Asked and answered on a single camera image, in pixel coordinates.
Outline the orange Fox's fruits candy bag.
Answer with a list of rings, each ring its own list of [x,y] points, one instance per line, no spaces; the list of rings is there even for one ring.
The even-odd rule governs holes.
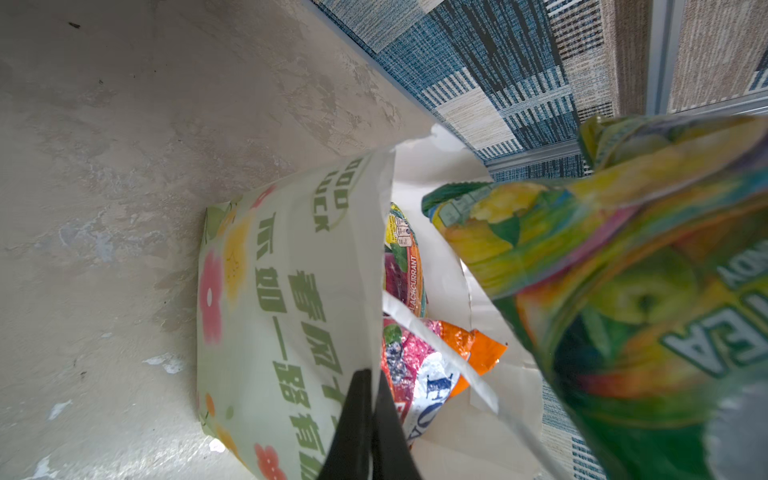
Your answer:
[[[384,267],[386,291],[415,316],[425,318],[428,298],[418,241],[404,212],[394,202],[385,227]]]

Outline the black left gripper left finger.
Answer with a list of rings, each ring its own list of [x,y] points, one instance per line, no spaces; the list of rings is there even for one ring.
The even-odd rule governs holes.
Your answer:
[[[369,478],[373,420],[371,379],[370,369],[354,373],[318,480]]]

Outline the green Fox's spring tea bag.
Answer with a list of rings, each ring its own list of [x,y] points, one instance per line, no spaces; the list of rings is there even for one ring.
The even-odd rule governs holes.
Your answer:
[[[767,475],[767,120],[595,116],[583,178],[423,213],[612,479]]]

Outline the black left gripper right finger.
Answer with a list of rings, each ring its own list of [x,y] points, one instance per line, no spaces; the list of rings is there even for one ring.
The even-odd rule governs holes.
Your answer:
[[[402,426],[388,386],[380,372],[373,414],[372,479],[421,480],[422,477],[406,444]]]

